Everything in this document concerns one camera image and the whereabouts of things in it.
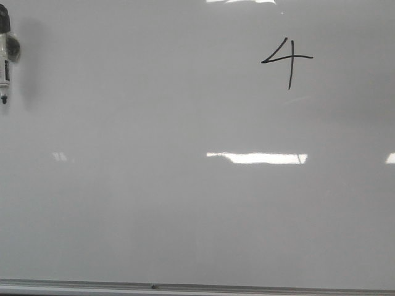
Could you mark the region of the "white marker with black cap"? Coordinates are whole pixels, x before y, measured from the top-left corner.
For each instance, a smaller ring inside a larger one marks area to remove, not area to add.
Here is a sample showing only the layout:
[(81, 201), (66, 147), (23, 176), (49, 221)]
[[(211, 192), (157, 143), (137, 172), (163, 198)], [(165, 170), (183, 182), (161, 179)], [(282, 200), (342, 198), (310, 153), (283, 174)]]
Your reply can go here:
[(11, 82), (11, 63), (20, 58), (20, 43), (11, 33), (10, 16), (1, 4), (1, 102), (7, 104)]

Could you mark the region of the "white glossy whiteboard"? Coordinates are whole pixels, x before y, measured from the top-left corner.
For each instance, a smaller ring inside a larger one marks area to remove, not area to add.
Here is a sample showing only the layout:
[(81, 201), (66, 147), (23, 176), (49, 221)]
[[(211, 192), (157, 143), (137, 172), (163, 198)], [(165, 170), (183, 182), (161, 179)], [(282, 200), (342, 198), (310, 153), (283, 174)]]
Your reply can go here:
[(4, 1), (1, 277), (394, 289), (393, 1)]

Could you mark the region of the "grey aluminium whiteboard tray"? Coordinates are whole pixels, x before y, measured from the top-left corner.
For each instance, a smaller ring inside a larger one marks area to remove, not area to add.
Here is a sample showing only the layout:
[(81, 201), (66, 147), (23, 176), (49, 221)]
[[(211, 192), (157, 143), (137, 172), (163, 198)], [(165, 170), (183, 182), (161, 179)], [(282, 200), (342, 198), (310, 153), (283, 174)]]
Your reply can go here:
[(394, 291), (1, 279), (1, 295), (394, 295)]

